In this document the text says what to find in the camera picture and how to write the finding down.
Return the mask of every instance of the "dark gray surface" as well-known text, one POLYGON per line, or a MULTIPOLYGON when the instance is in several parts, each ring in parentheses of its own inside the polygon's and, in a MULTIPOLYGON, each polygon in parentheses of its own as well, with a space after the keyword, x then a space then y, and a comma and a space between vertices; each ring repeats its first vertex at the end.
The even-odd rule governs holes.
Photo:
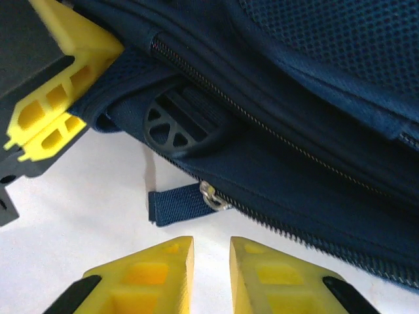
POLYGON ((55 156, 46 160, 40 160, 38 162, 26 160, 24 162, 19 162, 18 157, 23 155, 24 152, 22 150, 10 150, 10 154, 6 158, 0 160, 0 189, 5 188, 7 185, 12 183, 14 179, 17 179, 22 175, 30 178, 42 175, 50 166, 52 166, 54 162, 58 160, 58 158, 67 152, 67 150, 73 146, 73 144, 76 143, 84 133, 86 133, 87 129, 88 128, 83 129, 55 156))
POLYGON ((0 188, 0 226, 4 226, 17 218, 19 218, 19 214, 9 195, 4 188, 0 188))
MULTIPOLYGON (((15 104, 63 69, 65 56, 29 1, 0 1, 0 147, 15 104)), ((0 160, 9 153, 0 149, 0 160)))

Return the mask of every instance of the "zipper pull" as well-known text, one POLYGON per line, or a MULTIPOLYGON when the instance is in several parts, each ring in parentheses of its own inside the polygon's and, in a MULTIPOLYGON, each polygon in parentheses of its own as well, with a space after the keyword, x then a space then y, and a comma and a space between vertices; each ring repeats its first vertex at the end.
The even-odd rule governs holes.
POLYGON ((233 208, 233 205, 215 195, 216 191, 214 187, 208 182, 201 181, 199 191, 204 197, 205 204, 210 206, 213 211, 226 211, 227 209, 233 208))

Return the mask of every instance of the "yellow plastic bracket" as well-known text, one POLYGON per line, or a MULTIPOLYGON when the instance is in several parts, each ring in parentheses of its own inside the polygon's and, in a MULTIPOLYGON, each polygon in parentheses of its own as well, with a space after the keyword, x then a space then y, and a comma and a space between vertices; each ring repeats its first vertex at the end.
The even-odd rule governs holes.
POLYGON ((178 237, 96 267, 102 279, 75 314, 188 314, 194 266, 192 237, 178 237))
POLYGON ((112 34, 65 5, 55 0, 29 2, 62 52, 75 61, 15 105, 4 149, 21 146, 21 162, 54 156, 86 126, 65 111, 123 51, 112 34))
POLYGON ((325 268, 260 243, 232 237, 230 273, 235 314, 347 314, 323 284, 325 268))

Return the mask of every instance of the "white backdrop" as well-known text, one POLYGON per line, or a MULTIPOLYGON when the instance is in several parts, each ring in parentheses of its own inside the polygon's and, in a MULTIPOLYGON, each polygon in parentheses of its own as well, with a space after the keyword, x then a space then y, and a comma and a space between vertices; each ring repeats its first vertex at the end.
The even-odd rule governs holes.
POLYGON ((44 175, 8 187, 21 217, 0 228, 0 313, 42 313, 95 266, 177 236, 194 236, 192 314, 232 313, 231 236, 329 268, 381 314, 418 313, 419 295, 278 236, 236 211, 157 228, 147 189, 194 181, 126 134, 89 131, 44 175))

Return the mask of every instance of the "navy blue backpack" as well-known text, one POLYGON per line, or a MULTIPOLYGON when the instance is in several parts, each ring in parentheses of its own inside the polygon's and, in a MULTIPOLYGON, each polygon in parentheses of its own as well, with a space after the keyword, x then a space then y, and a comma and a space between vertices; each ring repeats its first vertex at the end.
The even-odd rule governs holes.
POLYGON ((126 49, 71 112, 200 181, 157 225, 235 207, 419 288, 419 2, 72 2, 126 49))

